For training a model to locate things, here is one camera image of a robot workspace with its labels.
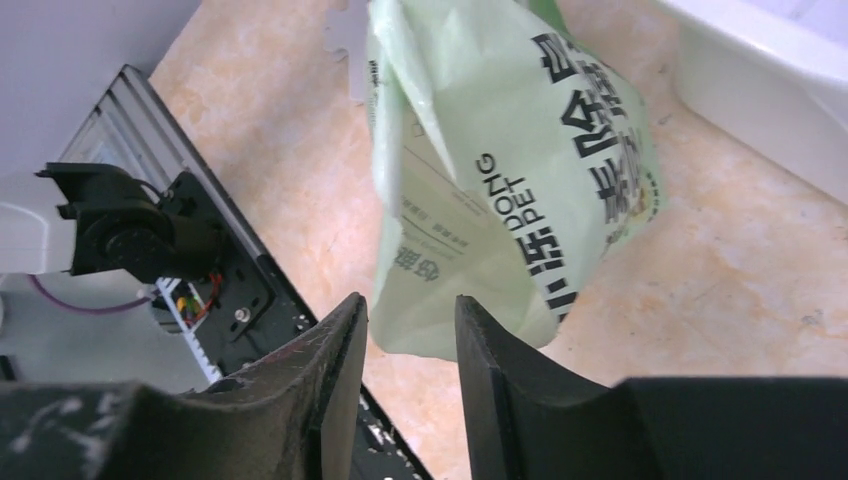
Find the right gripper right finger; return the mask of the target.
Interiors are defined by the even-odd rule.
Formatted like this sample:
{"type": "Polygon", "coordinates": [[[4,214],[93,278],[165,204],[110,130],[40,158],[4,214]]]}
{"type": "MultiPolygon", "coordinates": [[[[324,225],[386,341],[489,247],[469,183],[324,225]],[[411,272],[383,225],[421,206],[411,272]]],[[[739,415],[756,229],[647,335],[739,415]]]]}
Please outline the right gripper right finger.
{"type": "Polygon", "coordinates": [[[476,479],[843,479],[840,377],[634,377],[607,387],[455,305],[476,479]]]}

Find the green cat litter bag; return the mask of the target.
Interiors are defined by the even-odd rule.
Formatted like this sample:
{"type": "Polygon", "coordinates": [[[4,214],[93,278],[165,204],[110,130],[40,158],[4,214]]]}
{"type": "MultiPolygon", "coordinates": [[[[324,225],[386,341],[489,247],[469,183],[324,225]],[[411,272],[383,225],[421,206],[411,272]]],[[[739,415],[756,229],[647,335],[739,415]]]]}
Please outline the green cat litter bag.
{"type": "Polygon", "coordinates": [[[463,295],[549,344],[663,206],[643,98],[553,1],[373,1],[367,49],[374,342],[454,360],[463,295]]]}

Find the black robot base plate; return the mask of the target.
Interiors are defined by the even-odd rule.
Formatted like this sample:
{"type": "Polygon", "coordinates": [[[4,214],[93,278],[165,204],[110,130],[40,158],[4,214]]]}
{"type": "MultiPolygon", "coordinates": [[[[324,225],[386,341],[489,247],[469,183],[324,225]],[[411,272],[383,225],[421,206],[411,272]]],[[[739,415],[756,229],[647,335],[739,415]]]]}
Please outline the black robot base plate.
{"type": "Polygon", "coordinates": [[[311,479],[425,479],[428,471],[362,383],[366,313],[358,300],[343,320],[322,325],[214,182],[190,172],[166,188],[160,206],[212,228],[218,250],[197,279],[157,281],[163,326],[191,343],[215,389],[243,381],[256,400],[266,381],[288,392],[313,384],[311,399],[285,412],[304,420],[311,479]]]}

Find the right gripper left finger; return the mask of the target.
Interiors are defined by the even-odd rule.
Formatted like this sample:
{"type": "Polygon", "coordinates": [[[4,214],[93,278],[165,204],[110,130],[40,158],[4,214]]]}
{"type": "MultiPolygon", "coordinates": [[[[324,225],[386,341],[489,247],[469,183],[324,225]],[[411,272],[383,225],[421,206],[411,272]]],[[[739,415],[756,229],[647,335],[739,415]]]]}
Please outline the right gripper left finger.
{"type": "Polygon", "coordinates": [[[1,386],[5,479],[345,479],[367,305],[317,325],[202,392],[142,383],[1,386]]]}

